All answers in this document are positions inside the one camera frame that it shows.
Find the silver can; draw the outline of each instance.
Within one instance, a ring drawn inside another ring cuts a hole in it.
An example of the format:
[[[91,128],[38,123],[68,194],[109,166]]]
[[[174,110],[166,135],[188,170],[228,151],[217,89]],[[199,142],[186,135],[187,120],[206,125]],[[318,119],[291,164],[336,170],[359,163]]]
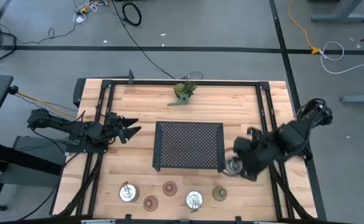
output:
[[[186,195],[186,204],[193,211],[197,211],[203,204],[203,198],[200,192],[190,191]]]
[[[119,189],[119,197],[124,202],[135,202],[139,198],[139,189],[132,184],[123,184]]]

